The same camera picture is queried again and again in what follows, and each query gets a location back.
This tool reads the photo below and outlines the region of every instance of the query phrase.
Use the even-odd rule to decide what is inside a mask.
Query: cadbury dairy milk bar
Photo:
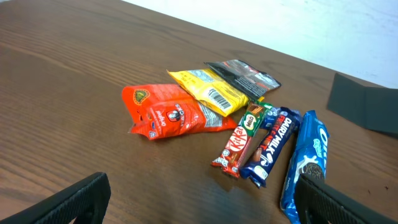
[[[296,113],[288,108],[280,108],[272,129],[258,145],[252,158],[241,168],[242,178],[249,177],[257,187],[265,187],[269,173],[298,123]]]
[[[310,174],[317,179],[326,177],[329,134],[317,119],[315,111],[308,111],[298,132],[297,144],[287,171],[280,208],[293,224],[300,224],[294,204],[294,188],[300,174]]]

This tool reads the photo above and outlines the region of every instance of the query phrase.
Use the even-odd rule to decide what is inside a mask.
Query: black plastic object
[[[252,101],[258,100],[267,91],[281,86],[275,78],[266,72],[256,70],[241,60],[225,62],[205,62],[217,75],[237,90],[244,93]]]
[[[104,172],[97,172],[72,186],[27,208],[0,224],[102,223],[111,197],[111,187]]]
[[[363,86],[336,73],[328,109],[356,125],[398,138],[398,90]]]
[[[301,224],[397,224],[307,174],[298,178],[294,200]]]

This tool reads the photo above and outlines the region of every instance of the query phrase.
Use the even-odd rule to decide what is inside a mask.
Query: snack packet
[[[315,111],[306,112],[280,199],[280,208],[293,224],[300,224],[294,202],[294,189],[300,174],[310,174],[316,179],[326,177],[328,138],[326,126],[318,120]]]
[[[209,110],[178,85],[126,86],[122,98],[134,122],[130,133],[151,140],[236,127],[232,118]]]
[[[267,91],[281,86],[280,82],[266,72],[260,72],[241,60],[205,62],[205,64],[252,101],[261,101]]]
[[[238,178],[238,169],[249,149],[251,140],[259,129],[265,114],[271,108],[272,105],[269,103],[250,103],[223,152],[211,165],[221,167],[223,172]]]
[[[288,108],[280,108],[272,129],[258,145],[250,160],[241,168],[242,178],[249,177],[257,187],[266,186],[266,179],[283,146],[300,122],[296,117],[297,114]]]
[[[169,72],[180,86],[203,105],[223,116],[246,105],[249,98],[211,69]]]

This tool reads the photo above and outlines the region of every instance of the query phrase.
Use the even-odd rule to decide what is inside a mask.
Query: wood grain
[[[231,131],[127,134],[123,86],[238,58],[283,83],[267,101],[326,123],[327,184],[398,220],[398,140],[326,110],[333,70],[117,0],[12,0],[0,21],[0,219],[104,171],[105,223],[288,223],[279,199],[294,139],[259,190],[210,167]]]

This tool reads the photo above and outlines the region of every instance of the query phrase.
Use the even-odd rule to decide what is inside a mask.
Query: orange snack packet
[[[134,122],[130,133],[151,140],[237,126],[233,119],[203,106],[175,84],[126,86],[122,98]]]

